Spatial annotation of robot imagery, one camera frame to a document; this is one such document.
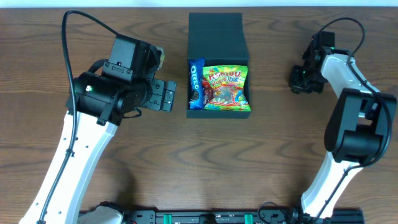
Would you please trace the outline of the blue Oreo cookie pack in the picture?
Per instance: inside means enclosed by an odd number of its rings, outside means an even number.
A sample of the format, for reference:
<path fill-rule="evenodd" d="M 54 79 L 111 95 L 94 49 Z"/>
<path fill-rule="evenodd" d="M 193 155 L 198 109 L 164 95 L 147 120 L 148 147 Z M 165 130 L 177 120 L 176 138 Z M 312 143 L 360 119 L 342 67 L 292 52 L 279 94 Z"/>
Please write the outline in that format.
<path fill-rule="evenodd" d="M 202 86 L 204 58 L 189 61 L 190 65 L 190 101 L 191 110 L 202 110 L 204 108 L 204 89 Z"/>

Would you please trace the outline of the green gummy candy bag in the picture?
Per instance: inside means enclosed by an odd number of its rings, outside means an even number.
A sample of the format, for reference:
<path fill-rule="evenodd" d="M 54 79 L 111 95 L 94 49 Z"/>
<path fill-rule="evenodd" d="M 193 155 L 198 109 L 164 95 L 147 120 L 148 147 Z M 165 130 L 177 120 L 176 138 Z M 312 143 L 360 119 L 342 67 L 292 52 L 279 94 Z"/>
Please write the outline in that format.
<path fill-rule="evenodd" d="M 203 78 L 211 88 L 212 97 L 206 110 L 251 111 L 244 94 L 248 67 L 244 65 L 215 65 L 203 67 Z"/>

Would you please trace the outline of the dark green box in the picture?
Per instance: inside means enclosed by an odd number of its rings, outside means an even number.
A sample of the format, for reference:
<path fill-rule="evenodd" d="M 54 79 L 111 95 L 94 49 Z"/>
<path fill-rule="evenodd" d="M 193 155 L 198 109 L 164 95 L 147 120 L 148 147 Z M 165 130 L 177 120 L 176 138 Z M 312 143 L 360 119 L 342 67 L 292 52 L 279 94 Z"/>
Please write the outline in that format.
<path fill-rule="evenodd" d="M 249 68 L 249 52 L 244 38 L 241 13 L 190 12 L 187 50 L 188 119 L 246 119 L 250 111 L 191 110 L 189 60 L 204 58 L 205 66 L 244 65 Z"/>

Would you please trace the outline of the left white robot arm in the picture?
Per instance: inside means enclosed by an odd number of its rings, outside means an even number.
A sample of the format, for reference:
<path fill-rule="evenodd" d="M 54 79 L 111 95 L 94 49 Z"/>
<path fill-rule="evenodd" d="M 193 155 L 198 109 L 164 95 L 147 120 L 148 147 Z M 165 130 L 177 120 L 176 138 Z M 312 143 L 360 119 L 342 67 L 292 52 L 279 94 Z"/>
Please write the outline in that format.
<path fill-rule="evenodd" d="M 109 59 L 73 79 L 58 148 L 21 223 L 78 223 L 83 197 L 122 120 L 142 109 L 169 112 L 175 82 L 156 79 L 164 50 L 118 34 Z"/>

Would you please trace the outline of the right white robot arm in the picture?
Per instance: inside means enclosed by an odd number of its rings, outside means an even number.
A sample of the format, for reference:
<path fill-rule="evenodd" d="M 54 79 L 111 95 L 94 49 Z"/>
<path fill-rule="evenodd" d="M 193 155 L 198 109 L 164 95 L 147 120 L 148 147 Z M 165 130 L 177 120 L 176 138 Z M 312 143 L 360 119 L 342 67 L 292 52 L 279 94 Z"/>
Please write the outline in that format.
<path fill-rule="evenodd" d="M 326 126 L 326 156 L 310 187 L 292 209 L 289 223 L 330 223 L 335 204 L 352 178 L 385 153 L 397 99 L 369 84 L 350 51 L 335 47 L 335 35 L 320 31 L 294 66 L 294 93 L 321 93 L 329 83 L 338 99 Z"/>

